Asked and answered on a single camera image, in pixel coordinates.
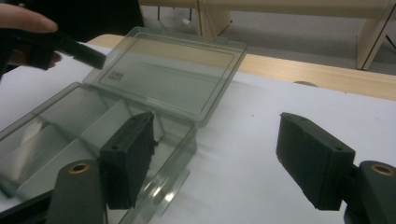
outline clear plastic box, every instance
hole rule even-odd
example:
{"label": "clear plastic box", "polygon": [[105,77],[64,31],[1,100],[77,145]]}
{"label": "clear plastic box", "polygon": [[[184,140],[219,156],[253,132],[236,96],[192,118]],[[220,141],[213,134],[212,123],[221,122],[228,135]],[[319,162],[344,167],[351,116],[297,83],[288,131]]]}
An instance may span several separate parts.
{"label": "clear plastic box", "polygon": [[45,193],[72,161],[96,159],[131,116],[154,114],[155,149],[134,209],[109,210],[110,223],[148,222],[187,178],[198,127],[210,119],[243,60],[246,45],[134,28],[93,69],[0,132],[0,202]]}

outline black tool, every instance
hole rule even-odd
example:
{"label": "black tool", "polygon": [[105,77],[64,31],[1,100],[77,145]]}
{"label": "black tool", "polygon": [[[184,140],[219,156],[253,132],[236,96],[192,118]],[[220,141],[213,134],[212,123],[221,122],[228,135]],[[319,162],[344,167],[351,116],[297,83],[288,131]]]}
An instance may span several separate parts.
{"label": "black tool", "polygon": [[[0,3],[18,5],[20,0],[0,0]],[[27,65],[47,70],[55,50],[74,59],[102,69],[106,55],[79,44],[69,35],[57,31],[48,34],[34,34],[15,29],[0,29],[0,77],[7,69],[7,63],[14,49],[23,47],[27,54]]]}
{"label": "black tool", "polygon": [[276,155],[319,210],[347,203],[345,223],[396,223],[396,168],[353,164],[355,151],[309,119],[282,113]]}

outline box compartment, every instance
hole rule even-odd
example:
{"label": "box compartment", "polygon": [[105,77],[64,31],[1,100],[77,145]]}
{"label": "box compartment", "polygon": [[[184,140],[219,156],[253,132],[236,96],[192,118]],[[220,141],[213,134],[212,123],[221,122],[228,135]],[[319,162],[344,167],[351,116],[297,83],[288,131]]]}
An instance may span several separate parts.
{"label": "box compartment", "polygon": [[98,158],[128,118],[152,112],[159,145],[136,207],[108,211],[112,223],[149,221],[187,178],[198,127],[209,121],[245,49],[222,38],[133,29],[103,70],[0,132],[0,203],[12,207],[53,189],[62,167]]}

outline wooden table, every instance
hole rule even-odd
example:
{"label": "wooden table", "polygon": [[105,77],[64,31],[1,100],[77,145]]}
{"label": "wooden table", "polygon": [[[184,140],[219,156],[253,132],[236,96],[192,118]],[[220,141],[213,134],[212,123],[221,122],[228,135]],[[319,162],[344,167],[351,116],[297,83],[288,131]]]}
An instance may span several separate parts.
{"label": "wooden table", "polygon": [[[94,44],[114,48],[123,38],[100,35]],[[290,82],[304,81],[320,88],[396,101],[396,76],[248,54],[238,72]]]}

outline gray floor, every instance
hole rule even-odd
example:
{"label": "gray floor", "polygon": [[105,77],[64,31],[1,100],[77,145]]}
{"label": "gray floor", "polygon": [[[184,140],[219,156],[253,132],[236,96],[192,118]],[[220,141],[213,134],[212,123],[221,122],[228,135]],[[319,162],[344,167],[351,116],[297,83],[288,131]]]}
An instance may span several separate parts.
{"label": "gray floor", "polygon": [[[196,34],[196,18],[186,8],[142,7],[147,27]],[[357,32],[360,19],[296,16],[254,12],[232,12],[232,23],[220,35],[247,43],[248,53],[306,63],[356,68]],[[396,44],[396,23],[389,37]],[[385,40],[375,56],[370,72],[396,75],[396,49]]]}

